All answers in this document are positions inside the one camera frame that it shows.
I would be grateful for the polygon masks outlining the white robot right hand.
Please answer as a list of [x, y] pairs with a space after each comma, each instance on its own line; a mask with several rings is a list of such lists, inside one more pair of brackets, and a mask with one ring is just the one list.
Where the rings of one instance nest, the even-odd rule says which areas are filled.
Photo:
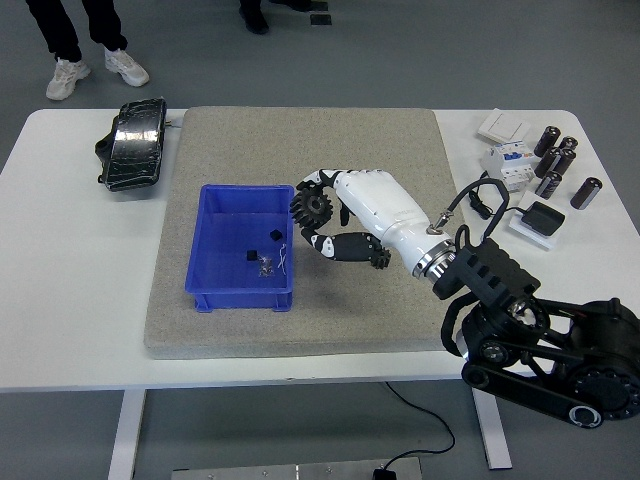
[[[323, 189], [335, 190], [341, 201], [340, 222], [357, 217], [363, 232], [323, 235], [318, 229], [332, 216]], [[383, 170], [320, 169], [297, 185], [290, 203], [293, 220], [306, 241], [335, 261], [368, 262], [376, 269], [389, 265], [391, 248], [416, 278], [436, 282], [455, 258], [450, 236], [436, 227], [409, 195]]]

